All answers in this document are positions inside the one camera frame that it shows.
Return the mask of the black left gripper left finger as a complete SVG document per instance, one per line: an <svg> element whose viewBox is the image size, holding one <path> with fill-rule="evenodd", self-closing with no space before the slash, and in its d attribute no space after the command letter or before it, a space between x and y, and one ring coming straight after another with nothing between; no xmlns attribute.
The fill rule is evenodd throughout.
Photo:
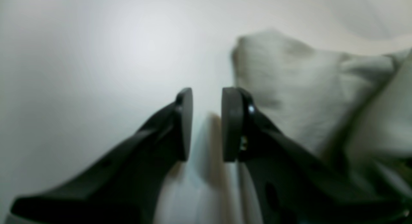
<svg viewBox="0 0 412 224"><path fill-rule="evenodd" d="M151 224L163 181L189 158L193 94L182 89L132 136L53 189L19 196L11 224Z"/></svg>

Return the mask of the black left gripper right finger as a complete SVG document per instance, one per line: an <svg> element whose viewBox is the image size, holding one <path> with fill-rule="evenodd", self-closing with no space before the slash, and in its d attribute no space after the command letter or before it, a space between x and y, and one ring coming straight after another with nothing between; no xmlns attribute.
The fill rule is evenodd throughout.
<svg viewBox="0 0 412 224"><path fill-rule="evenodd" d="M365 192L292 141L242 88L222 89L225 162L246 166L265 224L410 224L404 199Z"/></svg>

